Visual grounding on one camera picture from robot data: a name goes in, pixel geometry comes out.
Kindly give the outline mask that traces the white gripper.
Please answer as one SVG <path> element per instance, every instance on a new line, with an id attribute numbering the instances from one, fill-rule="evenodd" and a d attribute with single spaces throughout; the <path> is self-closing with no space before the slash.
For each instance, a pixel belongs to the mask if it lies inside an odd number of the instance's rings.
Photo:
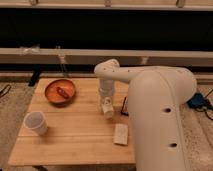
<path id="1" fill-rule="evenodd" d="M 100 88 L 99 89 L 99 95 L 100 95 L 100 105 L 101 105 L 101 108 L 102 108 L 103 100 L 105 98 L 110 98 L 111 101 L 112 101 L 112 105 L 113 105 L 113 92 L 111 90 L 104 90 L 104 89 Z"/>

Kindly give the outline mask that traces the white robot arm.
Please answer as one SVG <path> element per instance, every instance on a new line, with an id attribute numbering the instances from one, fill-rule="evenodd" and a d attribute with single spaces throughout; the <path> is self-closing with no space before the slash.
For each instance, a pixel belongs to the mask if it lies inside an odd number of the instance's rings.
<path id="1" fill-rule="evenodd" d="M 122 67 L 115 59 L 95 66 L 102 96 L 114 94 L 115 81 L 127 83 L 137 171 L 191 171 L 180 106 L 195 94 L 197 81 L 186 68 Z"/>

